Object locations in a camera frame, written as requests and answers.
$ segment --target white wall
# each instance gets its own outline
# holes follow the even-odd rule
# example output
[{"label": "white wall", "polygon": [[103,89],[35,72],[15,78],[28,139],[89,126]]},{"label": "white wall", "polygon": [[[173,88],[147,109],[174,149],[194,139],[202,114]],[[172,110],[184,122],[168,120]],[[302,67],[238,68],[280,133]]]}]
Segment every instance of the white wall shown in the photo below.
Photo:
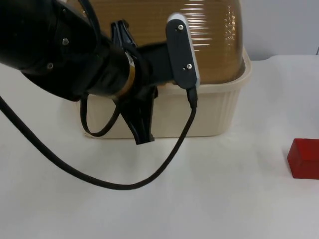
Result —
[{"label": "white wall", "polygon": [[244,44],[253,60],[316,54],[319,0],[242,0]]}]

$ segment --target screw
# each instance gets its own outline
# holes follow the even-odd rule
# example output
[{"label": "screw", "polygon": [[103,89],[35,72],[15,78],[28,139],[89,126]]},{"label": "screw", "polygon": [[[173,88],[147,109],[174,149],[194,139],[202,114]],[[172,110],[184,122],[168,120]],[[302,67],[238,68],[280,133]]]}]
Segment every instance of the screw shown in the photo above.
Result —
[{"label": "screw", "polygon": [[69,39],[68,38],[64,38],[62,40],[62,44],[63,44],[63,46],[67,46],[69,44]]},{"label": "screw", "polygon": [[53,63],[50,62],[50,63],[47,64],[46,68],[47,68],[48,70],[52,70],[52,69],[53,69],[53,66],[54,66]]}]

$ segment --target white tabletop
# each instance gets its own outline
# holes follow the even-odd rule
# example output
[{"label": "white tabletop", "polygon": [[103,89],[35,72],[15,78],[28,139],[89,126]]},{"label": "white tabletop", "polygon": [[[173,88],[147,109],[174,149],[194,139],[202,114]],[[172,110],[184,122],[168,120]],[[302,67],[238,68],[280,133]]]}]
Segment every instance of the white tabletop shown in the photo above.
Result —
[{"label": "white tabletop", "polygon": [[[232,128],[187,139],[164,174],[135,191],[64,173],[0,114],[0,237],[318,238],[319,181],[293,179],[286,158],[294,138],[319,138],[319,57],[277,56],[253,67]],[[0,95],[57,155],[100,179],[144,179],[176,142],[84,138],[72,103],[3,65]]]}]

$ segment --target black cable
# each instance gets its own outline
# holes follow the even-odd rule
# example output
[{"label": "black cable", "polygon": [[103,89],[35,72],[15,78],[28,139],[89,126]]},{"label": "black cable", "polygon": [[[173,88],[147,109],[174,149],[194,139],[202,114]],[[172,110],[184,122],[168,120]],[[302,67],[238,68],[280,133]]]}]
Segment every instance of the black cable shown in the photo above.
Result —
[{"label": "black cable", "polygon": [[36,136],[35,134],[23,123],[23,121],[14,113],[14,111],[7,105],[7,103],[3,100],[2,97],[0,97],[0,110],[3,112],[3,114],[14,124],[14,126],[47,158],[49,159],[53,164],[55,164],[57,167],[62,169],[63,171],[73,175],[74,177],[83,180],[85,182],[91,183],[93,185],[113,189],[113,190],[133,190],[141,188],[151,182],[153,182],[155,179],[157,179],[167,168],[169,163],[172,161],[176,153],[178,152],[181,144],[185,140],[185,137],[195,119],[196,116],[196,107],[197,107],[197,92],[196,88],[188,90],[187,91],[188,101],[191,105],[191,114],[189,116],[189,119],[185,125],[185,128],[183,132],[181,133],[175,147],[173,148],[172,152],[169,154],[168,158],[165,160],[165,162],[161,165],[161,167],[152,174],[149,178],[130,185],[124,185],[124,184],[114,184],[105,182],[99,179],[96,179],[94,177],[91,177],[89,175],[86,175],[75,168],[71,167],[64,161],[62,161],[58,156],[56,156],[48,147],[46,147]]},{"label": "black cable", "polygon": [[78,1],[81,4],[83,10],[85,11],[86,16],[88,17],[88,20],[94,30],[95,39],[96,39],[96,46],[94,49],[94,53],[97,53],[98,49],[101,46],[101,38],[102,38],[99,20],[94,12],[92,5],[90,4],[88,0],[78,0]]},{"label": "black cable", "polygon": [[100,132],[93,133],[90,131],[90,129],[88,127],[87,111],[88,111],[88,95],[85,95],[81,98],[80,118],[81,118],[81,123],[82,123],[82,126],[83,126],[85,132],[87,132],[89,135],[91,135],[93,137],[103,137],[104,135],[106,135],[111,130],[111,128],[114,126],[114,124],[116,123],[116,121],[118,120],[118,118],[120,116],[120,111],[119,111],[118,107],[116,107],[111,119],[106,124],[106,126]]}]

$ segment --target red block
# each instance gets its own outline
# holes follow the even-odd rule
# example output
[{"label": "red block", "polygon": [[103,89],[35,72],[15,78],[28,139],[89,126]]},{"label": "red block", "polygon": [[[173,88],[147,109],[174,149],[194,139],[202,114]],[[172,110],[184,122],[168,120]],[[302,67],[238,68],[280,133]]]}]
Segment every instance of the red block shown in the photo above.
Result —
[{"label": "red block", "polygon": [[319,139],[296,138],[288,162],[294,178],[319,179]]}]

